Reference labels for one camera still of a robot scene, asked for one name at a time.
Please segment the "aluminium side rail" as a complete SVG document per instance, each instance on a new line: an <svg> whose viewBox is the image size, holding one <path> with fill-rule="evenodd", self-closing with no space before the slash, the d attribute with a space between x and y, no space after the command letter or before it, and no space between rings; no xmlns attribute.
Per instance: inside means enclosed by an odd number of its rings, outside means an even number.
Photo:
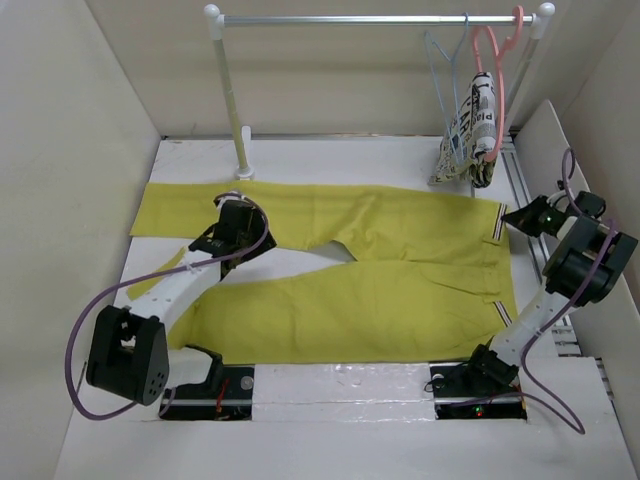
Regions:
<svg viewBox="0 0 640 480"><path fill-rule="evenodd" d="M505 139L501 150L500 167L508 180L513 202L510 212L515 212L531 201L532 197L520 166L518 153L513 140ZM512 277L517 304L515 321L524 316L529 323L536 326L545 319L544 314L553 316L563 305L560 300L544 300L542 292L542 270L549 259L549 250L542 237L530 237L514 227L509 227L512 247ZM582 352L568 315L565 315L551 326L543 337L539 338L531 350L532 357L558 356L581 357Z"/></svg>

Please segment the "yellow trousers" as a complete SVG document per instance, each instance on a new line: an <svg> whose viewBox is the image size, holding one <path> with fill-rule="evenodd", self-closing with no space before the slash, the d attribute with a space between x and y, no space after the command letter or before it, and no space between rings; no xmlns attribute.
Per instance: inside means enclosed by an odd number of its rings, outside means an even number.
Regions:
<svg viewBox="0 0 640 480"><path fill-rule="evenodd" d="M193 239L237 190L266 213L281 249L336 242L349 262L205 291L169 333L173 348L231 364L457 360L516 315L502 203L389 186L257 181L150 184L135 237Z"/></svg>

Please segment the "newspaper print garment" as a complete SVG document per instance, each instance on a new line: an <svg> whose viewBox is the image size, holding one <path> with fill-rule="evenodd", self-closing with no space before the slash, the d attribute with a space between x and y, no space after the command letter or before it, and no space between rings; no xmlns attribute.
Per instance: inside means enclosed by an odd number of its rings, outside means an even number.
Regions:
<svg viewBox="0 0 640 480"><path fill-rule="evenodd" d="M486 157L497 143L494 80L489 72L473 77L458 112L440 143L439 157L429 178L430 185L453 180L486 188L494 165Z"/></svg>

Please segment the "white clothes rack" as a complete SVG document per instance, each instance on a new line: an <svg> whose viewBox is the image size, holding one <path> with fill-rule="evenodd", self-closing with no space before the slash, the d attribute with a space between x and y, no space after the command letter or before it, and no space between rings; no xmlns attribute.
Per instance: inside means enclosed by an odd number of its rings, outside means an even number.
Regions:
<svg viewBox="0 0 640 480"><path fill-rule="evenodd" d="M551 2L539 5L536 12L525 14L524 27L517 47L504 56L502 66L505 88L505 125L504 135L509 128L508 118L515 97L529 70L540 41L555 15L556 7ZM432 27L446 26L463 28L464 17L460 15L285 15L285 16L233 16L221 12L215 4L204 7L209 36L216 55L217 68L221 80L223 98L231 128L237 156L236 177L249 179L254 168L249 160L251 128L240 121L237 102L233 90L232 77L224 44L224 32L232 27L267 26L407 26ZM509 15L469 15L469 33L466 42L470 43L472 31L476 26L491 26L497 42L502 44L506 36L515 29L515 18ZM491 47L484 34L479 37L479 50L484 72L489 72L494 80L494 62Z"/></svg>

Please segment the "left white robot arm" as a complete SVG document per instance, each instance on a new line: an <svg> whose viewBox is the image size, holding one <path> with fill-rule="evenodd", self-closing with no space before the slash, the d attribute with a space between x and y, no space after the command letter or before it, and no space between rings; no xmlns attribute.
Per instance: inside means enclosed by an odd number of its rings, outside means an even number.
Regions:
<svg viewBox="0 0 640 480"><path fill-rule="evenodd" d="M264 211L237 192L215 198L219 211L179 254L177 264L149 275L153 286L121 306L97 315L86 368L89 385L149 406L193 388L212 396L222 387L220 354L204 347L170 348L168 333L208 290L236 267L275 248Z"/></svg>

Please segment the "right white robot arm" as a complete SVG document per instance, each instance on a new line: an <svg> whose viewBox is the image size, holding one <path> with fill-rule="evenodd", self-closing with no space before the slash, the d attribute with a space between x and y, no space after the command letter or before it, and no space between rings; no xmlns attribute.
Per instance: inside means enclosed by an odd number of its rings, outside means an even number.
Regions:
<svg viewBox="0 0 640 480"><path fill-rule="evenodd" d="M602 301L629 262L638 240L605 224L603 198L581 191L565 209L566 193L540 195L529 205L500 217L529 237L558 240L544 266L542 284L517 320L479 345L458 378L472 397L511 392L511 383L529 350L543 332L565 314Z"/></svg>

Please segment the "white foam block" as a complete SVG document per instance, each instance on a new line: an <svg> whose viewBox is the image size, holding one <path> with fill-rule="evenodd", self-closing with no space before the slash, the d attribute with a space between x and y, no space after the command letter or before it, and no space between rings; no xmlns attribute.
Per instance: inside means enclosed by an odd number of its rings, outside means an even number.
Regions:
<svg viewBox="0 0 640 480"><path fill-rule="evenodd" d="M256 422L416 423L435 419L427 363L273 364L255 368Z"/></svg>

